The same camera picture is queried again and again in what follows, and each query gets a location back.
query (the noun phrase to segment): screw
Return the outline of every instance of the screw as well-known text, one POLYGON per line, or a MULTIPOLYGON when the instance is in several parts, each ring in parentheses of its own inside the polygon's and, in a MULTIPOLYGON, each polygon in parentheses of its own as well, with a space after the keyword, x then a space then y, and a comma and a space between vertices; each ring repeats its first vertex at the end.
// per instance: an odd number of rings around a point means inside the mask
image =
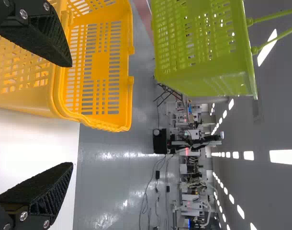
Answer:
POLYGON ((9 2, 9 0, 3 0, 3 3, 4 3, 7 7, 10 6, 10 2, 9 2))
POLYGON ((43 225, 43 228, 44 229, 47 229, 48 226, 49 226, 49 220, 45 220, 44 225, 43 225))
POLYGON ((3 227, 3 230, 10 230, 11 228, 11 224, 6 224, 4 227, 3 227))
POLYGON ((23 222, 27 219, 28 217, 28 212, 22 212, 20 216, 20 221, 23 222))
POLYGON ((47 2, 44 2, 43 6, 44 6, 46 11, 49 11, 49 5, 47 2))
POLYGON ((24 18, 24 19, 27 19, 28 18, 28 14, 27 14, 27 12, 24 9, 21 9, 20 10, 20 14, 21 14, 21 17, 22 18, 24 18))

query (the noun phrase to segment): yellow basket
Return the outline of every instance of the yellow basket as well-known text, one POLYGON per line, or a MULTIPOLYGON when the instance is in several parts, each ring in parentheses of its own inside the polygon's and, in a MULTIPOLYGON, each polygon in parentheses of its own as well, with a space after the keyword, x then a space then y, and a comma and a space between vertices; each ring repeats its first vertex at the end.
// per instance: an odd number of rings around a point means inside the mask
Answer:
POLYGON ((49 0, 67 36, 73 67, 61 68, 0 37, 0 107, 127 131, 134 53, 128 0, 49 0))

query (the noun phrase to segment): black cable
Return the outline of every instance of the black cable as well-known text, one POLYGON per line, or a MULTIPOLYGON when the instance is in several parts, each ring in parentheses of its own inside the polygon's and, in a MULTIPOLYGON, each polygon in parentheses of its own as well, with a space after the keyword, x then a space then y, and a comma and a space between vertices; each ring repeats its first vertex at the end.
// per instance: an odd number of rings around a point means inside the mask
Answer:
POLYGON ((157 128, 160 128, 160 116, 159 116, 159 107, 157 106, 157 128))
POLYGON ((153 167, 153 169, 152 169, 151 178, 150 178, 150 180, 149 180, 149 182, 148 182, 148 184, 147 184, 147 186, 146 186, 146 189, 145 189, 145 192, 144 192, 144 195, 143 195, 143 200, 142 200, 141 210, 140 210, 140 214, 139 214, 139 220, 138 220, 139 230, 141 230, 141 216, 142 216, 142 213, 144 214, 144 213, 146 213, 147 210, 148 210, 147 188, 149 187, 149 184, 150 184, 150 182, 152 181, 152 179, 153 179, 153 177, 154 177, 154 171, 155 171, 155 167, 156 167, 157 163, 159 164, 159 163, 161 163, 163 160, 164 160, 164 158, 158 160, 158 161, 155 163, 155 165, 154 165, 154 167, 153 167), (146 199, 146 206, 143 208, 143 204, 144 204, 144 200, 145 200, 145 199, 146 199))
POLYGON ((158 168, 158 170, 159 170, 159 171, 162 169, 163 165, 165 164, 165 160, 166 160, 166 155, 165 155, 165 157, 164 157, 163 164, 161 165, 161 167, 160 167, 160 168, 158 168))
MULTIPOLYGON (((168 161, 166 162, 166 170, 165 170, 165 186, 168 186, 168 165, 170 160, 174 157, 175 155, 172 155, 171 158, 168 159, 168 161)), ((165 190, 165 210, 166 210, 166 214, 167 214, 167 228, 169 229, 169 212, 168 212, 168 196, 167 196, 167 191, 165 190)))

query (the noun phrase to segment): basket handle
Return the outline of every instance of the basket handle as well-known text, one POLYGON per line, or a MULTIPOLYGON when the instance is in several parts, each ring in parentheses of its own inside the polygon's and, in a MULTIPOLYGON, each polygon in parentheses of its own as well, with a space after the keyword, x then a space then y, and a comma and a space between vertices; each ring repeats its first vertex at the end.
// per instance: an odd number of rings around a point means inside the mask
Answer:
MULTIPOLYGON (((279 13, 274 13, 274 14, 271 14, 271 15, 268 15, 268 16, 264 16, 264 17, 261 17, 261 18, 257 18, 257 19, 253 19, 253 18, 247 18, 247 27, 250 27, 252 26, 253 24, 256 24, 256 23, 262 23, 262 22, 265 22, 265 21, 269 21, 269 20, 272 20, 272 19, 275 19, 275 18, 279 18, 279 17, 283 17, 283 16, 286 16, 286 15, 289 15, 289 14, 292 14, 292 9, 291 10, 286 10, 286 11, 281 11, 279 13)), ((290 35, 292 33, 292 28, 284 31, 283 33, 281 33, 280 35, 278 35, 276 38, 260 45, 260 46, 254 46, 251 48, 251 52, 252 52, 252 55, 257 55, 259 53, 259 51, 261 51, 261 49, 263 49, 263 47, 267 46, 268 44, 272 43, 273 41, 278 41, 282 38, 284 38, 285 36, 287 35, 290 35)))

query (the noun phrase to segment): fluorescent light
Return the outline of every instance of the fluorescent light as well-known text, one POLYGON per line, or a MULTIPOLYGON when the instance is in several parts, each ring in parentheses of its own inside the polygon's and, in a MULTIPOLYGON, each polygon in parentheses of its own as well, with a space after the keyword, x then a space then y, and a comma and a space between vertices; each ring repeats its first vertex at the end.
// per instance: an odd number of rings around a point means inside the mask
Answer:
POLYGON ((234 105, 234 100, 232 98, 231 101, 229 102, 229 106, 228 106, 229 110, 232 109, 233 105, 234 105))
POLYGON ((270 162, 292 165, 292 149, 288 150, 271 150, 270 162))
POLYGON ((245 151, 244 152, 244 159, 249 160, 249 161, 253 161, 255 159, 253 151, 245 151))
POLYGON ((245 219, 245 213, 244 213, 243 209, 240 207, 240 205, 237 205, 236 208, 237 208, 237 212, 240 214, 240 216, 243 219, 245 219))
POLYGON ((234 159, 239 159, 239 154, 238 154, 238 152, 233 152, 233 153, 232 153, 232 156, 233 156, 234 159))
POLYGON ((227 116, 227 110, 225 110, 224 113, 223 113, 223 119, 225 119, 226 116, 227 116))
MULTIPOLYGON (((271 33, 268 42, 271 41, 272 39, 275 39, 277 37, 277 30, 274 29, 274 31, 271 33)), ((270 51, 273 49, 275 46, 277 40, 269 43, 268 45, 264 46, 263 49, 261 50, 260 54, 258 55, 258 66, 261 66, 267 55, 270 53, 270 51)))
POLYGON ((257 230, 257 228, 253 225, 253 223, 250 223, 250 230, 257 230))
POLYGON ((232 204, 234 204, 234 198, 231 194, 229 194, 229 200, 231 201, 232 204))

